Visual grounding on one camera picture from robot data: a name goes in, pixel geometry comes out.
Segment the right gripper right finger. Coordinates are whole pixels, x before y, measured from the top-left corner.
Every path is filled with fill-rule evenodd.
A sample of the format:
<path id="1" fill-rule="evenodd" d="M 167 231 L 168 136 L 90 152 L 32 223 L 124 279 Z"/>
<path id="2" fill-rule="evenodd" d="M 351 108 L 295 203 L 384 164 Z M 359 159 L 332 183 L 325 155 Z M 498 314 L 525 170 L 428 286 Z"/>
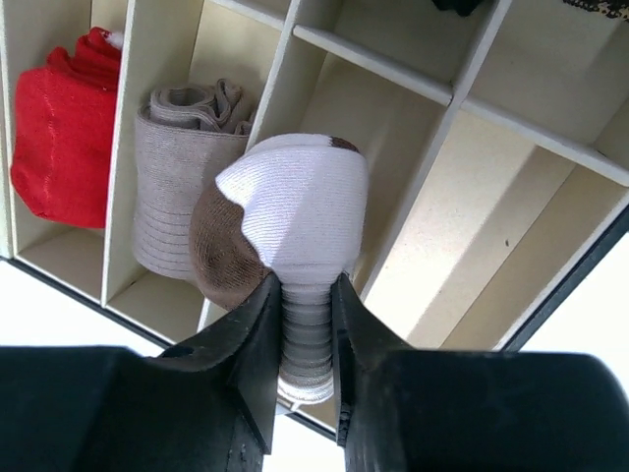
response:
<path id="1" fill-rule="evenodd" d="M 624 471 L 628 401 L 586 354 L 412 347 L 331 288 L 337 443 L 349 471 Z"/>

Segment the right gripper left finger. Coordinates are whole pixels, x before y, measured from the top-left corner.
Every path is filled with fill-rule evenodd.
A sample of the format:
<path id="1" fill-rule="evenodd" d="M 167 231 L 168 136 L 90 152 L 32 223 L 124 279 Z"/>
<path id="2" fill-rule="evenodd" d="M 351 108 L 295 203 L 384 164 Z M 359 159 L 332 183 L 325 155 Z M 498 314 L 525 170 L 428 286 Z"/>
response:
<path id="1" fill-rule="evenodd" d="M 1 351 L 5 471 L 258 471 L 270 454 L 281 290 L 156 357 L 110 346 Z"/>

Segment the beige sock brown toe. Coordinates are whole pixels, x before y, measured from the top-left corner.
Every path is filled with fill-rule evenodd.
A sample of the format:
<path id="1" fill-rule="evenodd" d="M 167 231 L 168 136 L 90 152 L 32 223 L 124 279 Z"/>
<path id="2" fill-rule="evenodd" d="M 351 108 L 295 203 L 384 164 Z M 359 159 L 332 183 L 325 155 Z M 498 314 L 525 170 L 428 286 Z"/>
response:
<path id="1" fill-rule="evenodd" d="M 319 404 L 334 390 L 330 290 L 359 257 L 369 167 L 350 142 L 321 134 L 266 139 L 210 181 L 190 227 L 193 274 L 226 311 L 274 273 L 282 290 L 278 393 Z"/>

